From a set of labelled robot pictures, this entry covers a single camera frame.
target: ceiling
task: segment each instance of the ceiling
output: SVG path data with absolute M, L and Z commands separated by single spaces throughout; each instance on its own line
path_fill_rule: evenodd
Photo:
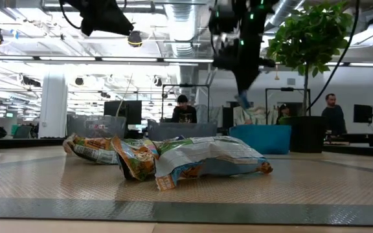
M 192 42 L 194 58 L 212 57 L 212 49 L 209 46 L 210 34 L 206 29 L 209 20 L 209 6 L 214 4 L 211 0 L 155 0 L 155 11 L 151 13 L 150 1 L 128 0 L 125 16 L 135 23 L 135 30 L 141 31 L 142 46 L 133 48 L 128 44 L 126 36 L 95 31 L 90 37 L 74 29 L 66 22 L 57 0 L 45 0 L 43 4 L 36 0 L 1 1 L 6 6 L 0 7 L 0 28 L 4 42 L 0 45 L 0 55 L 22 56 L 96 56 L 96 57 L 139 57 L 139 58 L 172 58 L 179 57 L 174 54 L 174 47 L 190 46 L 186 31 L 192 30 L 192 35 L 203 31 Z M 309 4 L 321 1 L 309 0 Z M 373 17 L 373 0 L 362 0 L 362 21 Z M 168 6 L 179 3 L 192 5 L 193 11 L 189 13 L 189 19 L 182 24 L 173 24 L 168 13 Z M 79 13 L 70 6 L 65 7 L 66 15 L 71 22 L 79 25 L 82 18 Z M 274 29 L 266 32 L 265 40 L 274 35 Z M 372 60 L 373 49 L 369 47 L 373 43 L 367 43 L 367 38 L 373 38 L 373 31 L 364 29 L 362 37 L 356 40 L 356 51 L 353 55 L 347 55 L 352 59 L 367 58 Z M 358 56 L 360 49 L 368 49 L 367 53 Z M 156 78 L 160 78 L 163 84 L 177 84 L 182 82 L 184 67 L 176 64 L 166 65 L 130 65 L 110 63 L 84 63 L 74 62 L 55 65 L 48 62 L 19 62 L 0 61 L 0 105 L 22 106 L 26 110 L 38 113 L 41 102 L 41 88 L 30 87 L 21 83 L 23 77 L 32 78 L 43 85 L 45 71 L 47 69 L 63 69 L 67 73 L 69 85 L 69 111 L 71 113 L 85 115 L 102 115 L 102 102 L 108 100 L 144 100 L 145 118 L 160 117 L 161 87 L 154 84 Z M 198 79 L 196 83 L 204 83 L 204 79 Z M 83 78 L 85 85 L 76 85 L 76 78 Z M 110 95 L 110 98 L 102 98 L 99 91 Z M 169 103 L 175 104 L 175 94 L 170 94 L 165 100 L 166 115 L 172 112 Z

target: blue bin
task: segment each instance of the blue bin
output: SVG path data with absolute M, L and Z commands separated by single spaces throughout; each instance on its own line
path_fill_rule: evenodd
M 230 136 L 241 139 L 262 155 L 286 155 L 291 126 L 241 125 L 230 128 Z

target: snack bag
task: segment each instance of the snack bag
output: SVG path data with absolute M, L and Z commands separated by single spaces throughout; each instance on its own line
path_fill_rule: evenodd
M 143 181 L 155 173 L 153 158 L 158 152 L 155 145 L 148 139 L 125 139 L 112 138 L 112 146 L 121 158 L 121 167 L 128 178 L 127 172 L 133 178 Z
M 155 178 L 161 191 L 175 188 L 182 178 L 273 171 L 259 152 L 240 139 L 227 136 L 164 142 L 158 152 Z
M 111 139 L 86 139 L 75 134 L 63 142 L 67 154 L 76 155 L 98 164 L 119 164 Z

